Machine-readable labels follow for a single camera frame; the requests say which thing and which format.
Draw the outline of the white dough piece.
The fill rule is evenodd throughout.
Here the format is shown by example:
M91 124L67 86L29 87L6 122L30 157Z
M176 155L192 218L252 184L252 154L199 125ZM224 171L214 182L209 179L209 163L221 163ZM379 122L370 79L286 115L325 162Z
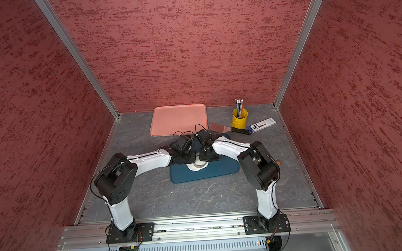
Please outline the white dough piece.
M186 166L188 167L189 170L191 171L200 171L208 166L209 162L202 162L202 164L197 164L197 163L192 163L192 164L187 164Z

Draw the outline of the teal tray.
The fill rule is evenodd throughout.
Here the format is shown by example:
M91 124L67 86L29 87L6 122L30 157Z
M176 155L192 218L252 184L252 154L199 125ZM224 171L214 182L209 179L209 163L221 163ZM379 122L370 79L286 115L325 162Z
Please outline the teal tray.
M201 143L195 139L192 141L191 150L196 152L196 161L199 159L199 151ZM186 164L172 165L170 168L171 181L173 183L186 183L207 178L219 177L223 175L229 175L238 172L239 164L237 161L223 155L219 155L219 161L209 162L208 166L200 171L191 171Z

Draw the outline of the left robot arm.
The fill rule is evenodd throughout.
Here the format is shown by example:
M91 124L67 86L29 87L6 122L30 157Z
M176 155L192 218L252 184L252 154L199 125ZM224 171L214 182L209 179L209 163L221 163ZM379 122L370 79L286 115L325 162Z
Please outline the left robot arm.
M111 214L107 244L129 243L139 239L140 230L128 203L135 178L157 168L195 163L196 153L190 149L192 141L190 136L182 134L171 145L154 152L137 156L116 153L111 157L108 166L94 179L100 198L107 202Z

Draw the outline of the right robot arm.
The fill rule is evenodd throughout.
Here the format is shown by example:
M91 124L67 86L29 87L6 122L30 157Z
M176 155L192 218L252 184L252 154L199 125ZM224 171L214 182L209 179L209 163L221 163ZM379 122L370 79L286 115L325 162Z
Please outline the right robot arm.
M219 156L226 156L238 161L257 193L259 227L266 232L275 231L282 217L275 195L281 169L264 145L259 141L251 144L236 142L220 134L209 134L205 129L198 131L195 136L202 145L200 160L211 162Z

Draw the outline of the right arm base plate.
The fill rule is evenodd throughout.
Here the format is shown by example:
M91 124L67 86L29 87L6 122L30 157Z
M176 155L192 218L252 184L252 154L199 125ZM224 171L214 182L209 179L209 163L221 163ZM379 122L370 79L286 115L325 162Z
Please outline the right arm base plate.
M247 235L291 232L288 217L283 213L279 213L271 219L259 215L244 216L243 224Z

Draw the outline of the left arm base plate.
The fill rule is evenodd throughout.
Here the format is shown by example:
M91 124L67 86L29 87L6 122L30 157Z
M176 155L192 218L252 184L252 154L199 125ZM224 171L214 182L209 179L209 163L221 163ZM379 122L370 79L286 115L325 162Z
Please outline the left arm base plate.
M107 231L106 244L150 242L153 239L154 227L153 222L134 223L122 231L112 224Z

